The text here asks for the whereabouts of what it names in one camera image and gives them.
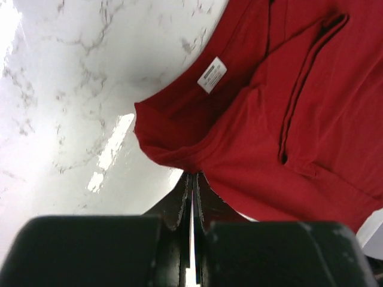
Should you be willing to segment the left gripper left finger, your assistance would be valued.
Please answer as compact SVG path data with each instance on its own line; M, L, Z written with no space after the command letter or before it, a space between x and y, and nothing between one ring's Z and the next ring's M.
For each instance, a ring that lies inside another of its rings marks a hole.
M184 172L175 187L145 213L162 220L153 286L186 286L190 268L191 179L192 175Z

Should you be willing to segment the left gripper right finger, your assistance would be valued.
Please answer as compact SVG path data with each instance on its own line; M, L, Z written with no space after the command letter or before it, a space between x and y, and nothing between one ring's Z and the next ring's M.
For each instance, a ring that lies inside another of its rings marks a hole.
M256 286L257 224L226 204L203 173L193 175L194 254L201 286Z

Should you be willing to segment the dark red t shirt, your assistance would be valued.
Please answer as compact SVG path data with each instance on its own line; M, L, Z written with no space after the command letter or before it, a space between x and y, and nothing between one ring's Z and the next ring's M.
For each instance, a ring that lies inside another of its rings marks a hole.
M382 2L229 1L204 51L135 104L158 164L202 172L257 221L382 208Z

